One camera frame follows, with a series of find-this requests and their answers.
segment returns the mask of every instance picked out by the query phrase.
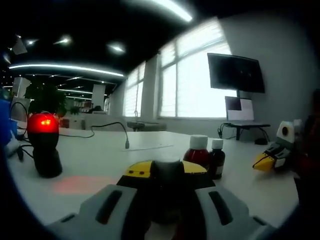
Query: white table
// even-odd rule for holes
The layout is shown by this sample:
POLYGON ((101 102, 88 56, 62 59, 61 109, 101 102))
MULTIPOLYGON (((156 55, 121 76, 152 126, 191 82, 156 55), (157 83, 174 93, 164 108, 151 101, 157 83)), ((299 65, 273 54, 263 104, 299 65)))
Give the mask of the white table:
MULTIPOLYGON (((90 131, 63 129, 63 134, 89 136, 90 131)), ((130 148, 173 145, 150 150, 124 151, 123 132, 95 131, 92 138, 60 136, 57 150, 63 173, 53 179, 38 176, 33 160, 24 162, 15 155, 8 165, 16 185, 30 209, 43 224, 69 213, 78 213, 80 204, 107 184, 115 184, 132 164, 144 160, 183 159, 189 135, 172 132, 128 132, 130 148)), ((224 140, 226 159, 222 179, 215 181, 244 201, 251 215, 279 227, 298 204, 293 174, 277 175, 252 168, 255 157, 266 146, 224 140)))

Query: brown bottle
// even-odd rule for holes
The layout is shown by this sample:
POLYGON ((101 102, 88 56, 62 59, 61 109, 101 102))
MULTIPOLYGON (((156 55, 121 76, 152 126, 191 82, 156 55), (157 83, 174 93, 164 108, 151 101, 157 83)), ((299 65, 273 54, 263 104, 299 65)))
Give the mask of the brown bottle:
POLYGON ((224 169, 226 154, 222 151, 224 146, 223 139, 212 140, 212 151, 209 153, 209 170, 211 179, 220 179, 224 169))

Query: ceiling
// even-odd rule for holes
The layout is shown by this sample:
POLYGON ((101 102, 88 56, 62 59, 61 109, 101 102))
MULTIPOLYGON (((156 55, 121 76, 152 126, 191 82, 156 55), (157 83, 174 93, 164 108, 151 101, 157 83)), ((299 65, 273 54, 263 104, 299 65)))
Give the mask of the ceiling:
MULTIPOLYGON (((109 95, 135 67, 188 28, 213 16, 229 16, 262 6, 261 2, 254 5, 249 1, 241 4, 211 0, 175 2, 192 16, 190 22, 151 0, 12 0, 7 6, 11 11, 1 40, 1 54, 11 65, 81 66, 124 77, 48 67, 8 69, 10 64, 0 59, 1 84, 10 86, 14 77, 21 75, 54 83, 60 89, 90 92, 93 84, 104 84, 105 94, 109 95), (18 36, 27 52, 16 55, 9 48, 16 44, 18 36), (65 36, 70 39, 68 44, 54 44, 65 36), (29 40, 36 41, 28 45, 29 40), (108 45, 114 42, 122 44, 125 53, 111 51, 108 45)), ((70 95, 80 97, 82 93, 70 95)))

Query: black lamp base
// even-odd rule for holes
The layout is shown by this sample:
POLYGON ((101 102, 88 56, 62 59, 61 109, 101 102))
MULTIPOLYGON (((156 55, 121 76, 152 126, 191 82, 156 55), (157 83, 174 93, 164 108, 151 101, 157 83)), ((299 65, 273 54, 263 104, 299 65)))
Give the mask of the black lamp base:
POLYGON ((33 149, 34 165, 43 178, 54 178, 62 173, 59 153, 56 149, 33 149))

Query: window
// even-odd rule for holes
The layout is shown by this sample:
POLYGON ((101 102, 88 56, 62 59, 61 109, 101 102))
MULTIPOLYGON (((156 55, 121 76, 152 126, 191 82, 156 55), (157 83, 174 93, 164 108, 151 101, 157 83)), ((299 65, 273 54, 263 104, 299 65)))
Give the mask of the window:
POLYGON ((141 116, 142 91, 144 88, 146 63, 142 63, 129 75, 125 83, 123 115, 125 117, 141 116))
POLYGON ((207 53, 231 54, 217 19, 187 32, 161 50, 160 117, 225 118, 225 96, 210 86, 207 53))

